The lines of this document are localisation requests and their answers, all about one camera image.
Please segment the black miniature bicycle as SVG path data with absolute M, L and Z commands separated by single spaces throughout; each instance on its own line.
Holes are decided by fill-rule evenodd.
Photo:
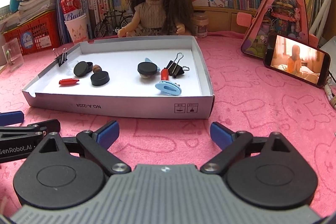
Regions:
M 94 28 L 95 38 L 103 38 L 113 34 L 131 22 L 133 15 L 126 15 L 126 10 L 114 10 L 117 15 L 112 11 L 104 10 L 103 20 L 96 24 Z

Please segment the pink triangular dollhouse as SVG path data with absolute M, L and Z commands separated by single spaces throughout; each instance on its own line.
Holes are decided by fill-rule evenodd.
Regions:
M 236 23 L 247 27 L 242 53 L 263 58 L 270 34 L 297 39 L 316 47 L 318 39 L 309 33 L 305 0 L 262 0 L 256 15 L 238 12 Z

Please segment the large black binder clip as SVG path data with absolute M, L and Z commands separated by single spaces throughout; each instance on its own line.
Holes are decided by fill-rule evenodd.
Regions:
M 184 55 L 183 53 L 179 52 L 177 53 L 174 61 L 170 60 L 168 65 L 166 66 L 166 69 L 168 70 L 168 73 L 173 78 L 177 78 L 178 76 L 183 75 L 185 72 L 189 71 L 189 67 L 187 66 L 180 66 L 179 62 L 181 59 L 183 59 Z

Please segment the blue hair clip with beads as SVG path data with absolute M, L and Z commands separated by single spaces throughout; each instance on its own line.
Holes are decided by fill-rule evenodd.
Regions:
M 171 96 L 179 96 L 182 92 L 180 86 L 176 83 L 172 83 L 168 80 L 161 80 L 155 84 L 155 87 L 162 93 L 169 94 Z

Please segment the black binder clip on tray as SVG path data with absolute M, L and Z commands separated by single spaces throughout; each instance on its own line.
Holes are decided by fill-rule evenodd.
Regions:
M 67 49 L 63 48 L 62 52 L 59 53 L 58 49 L 54 48 L 53 53 L 55 54 L 55 60 L 58 63 L 58 66 L 61 67 L 67 61 Z

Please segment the red beer can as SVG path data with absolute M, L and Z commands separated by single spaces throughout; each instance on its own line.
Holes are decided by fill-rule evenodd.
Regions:
M 60 0 L 60 6 L 66 22 L 84 15 L 80 0 Z

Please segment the red plastic basket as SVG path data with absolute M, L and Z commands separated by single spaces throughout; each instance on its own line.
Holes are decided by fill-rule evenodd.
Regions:
M 48 11 L 25 24 L 6 31 L 6 42 L 17 39 L 22 55 L 60 47 L 56 11 Z

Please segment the black round puck lid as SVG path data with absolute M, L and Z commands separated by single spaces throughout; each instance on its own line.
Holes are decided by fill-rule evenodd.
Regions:
M 80 61 L 77 63 L 73 69 L 73 73 L 76 77 L 83 77 L 87 74 L 89 65 L 85 61 Z

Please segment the white cat paper cup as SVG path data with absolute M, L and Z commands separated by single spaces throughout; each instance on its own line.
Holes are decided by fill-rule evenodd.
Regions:
M 86 14 L 83 14 L 75 19 L 65 21 L 65 24 L 74 44 L 87 42 L 89 40 Z

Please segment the white cardboard box tray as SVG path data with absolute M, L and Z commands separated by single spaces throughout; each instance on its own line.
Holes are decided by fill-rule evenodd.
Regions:
M 182 89 L 179 96 L 160 92 L 155 84 L 161 79 L 156 73 L 143 79 L 138 64 L 148 57 L 160 69 L 177 53 L 184 57 L 180 66 L 189 71 L 173 78 Z M 59 81 L 73 77 L 65 74 L 80 61 L 99 65 L 109 74 L 109 82 L 93 86 L 90 75 L 79 78 L 71 86 Z M 30 106 L 83 114 L 129 118 L 207 119 L 214 105 L 214 91 L 205 60 L 192 36 L 140 36 L 81 42 L 67 51 L 67 61 L 58 66 L 52 62 L 26 87 L 23 95 Z

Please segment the black round cap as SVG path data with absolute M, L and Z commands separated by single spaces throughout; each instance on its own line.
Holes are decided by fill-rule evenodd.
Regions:
M 86 69 L 86 73 L 91 73 L 93 69 L 93 63 L 92 62 L 87 62 L 87 69 Z

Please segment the smartphone playing video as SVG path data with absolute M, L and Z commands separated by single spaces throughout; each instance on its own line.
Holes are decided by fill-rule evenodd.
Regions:
M 328 53 L 292 37 L 271 34 L 268 37 L 264 65 L 316 87 L 323 87 L 329 76 Z

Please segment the pink rabbit towel mat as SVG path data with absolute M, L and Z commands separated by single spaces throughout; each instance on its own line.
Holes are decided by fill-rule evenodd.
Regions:
M 214 105 L 207 119 L 129 118 L 33 107 L 23 88 L 55 60 L 28 55 L 1 74 L 1 112 L 24 121 L 58 119 L 25 159 L 1 164 L 1 212 L 15 223 L 331 223 L 335 220 L 335 109 L 325 91 L 264 67 L 234 38 L 197 41 Z M 76 140 L 110 121 L 120 127 L 108 151 L 131 167 L 105 174 Z M 245 158 L 225 174 L 201 166 L 221 149 L 219 122 L 253 135 Z

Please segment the clear acrylic block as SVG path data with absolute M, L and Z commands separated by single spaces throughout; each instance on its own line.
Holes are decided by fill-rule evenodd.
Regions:
M 11 72 L 21 67 L 24 63 L 24 59 L 20 49 L 20 43 L 17 38 L 6 42 L 3 46 L 3 53 L 7 62 L 7 66 Z

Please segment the dark brown wooden nut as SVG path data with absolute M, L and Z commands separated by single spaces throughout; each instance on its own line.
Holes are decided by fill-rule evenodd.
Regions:
M 152 77 L 152 75 L 143 75 L 143 74 L 140 74 L 140 76 L 143 78 L 143 79 L 149 79 Z

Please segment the black round disc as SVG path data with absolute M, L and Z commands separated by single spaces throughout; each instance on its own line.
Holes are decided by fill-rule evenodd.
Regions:
M 157 66 L 149 62 L 141 62 L 138 64 L 137 71 L 143 75 L 155 75 L 157 73 Z
M 91 83 L 93 86 L 102 86 L 110 80 L 107 71 L 98 71 L 91 76 Z

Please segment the small brown jar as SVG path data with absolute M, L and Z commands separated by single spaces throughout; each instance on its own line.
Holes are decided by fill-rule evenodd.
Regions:
M 198 38 L 205 38 L 208 34 L 209 18 L 204 12 L 195 12 L 192 17 L 194 31 Z

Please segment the clear plastic dome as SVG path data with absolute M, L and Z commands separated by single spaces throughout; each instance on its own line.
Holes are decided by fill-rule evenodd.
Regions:
M 67 68 L 66 68 L 66 71 L 65 71 L 65 74 L 66 74 L 67 76 L 71 76 L 71 77 L 73 77 L 73 76 L 74 76 L 74 69 L 73 69 L 72 67 L 67 67 Z

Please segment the light blue hair clip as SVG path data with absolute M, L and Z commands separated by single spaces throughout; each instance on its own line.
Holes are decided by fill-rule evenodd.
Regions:
M 145 58 L 145 62 L 149 62 L 149 63 L 153 63 L 153 64 L 155 64 L 153 61 L 151 61 L 151 59 L 149 59 L 148 57 L 146 57 Z M 160 69 L 160 67 L 158 66 L 158 65 L 156 65 L 157 66 L 157 72 L 159 72 L 161 69 Z

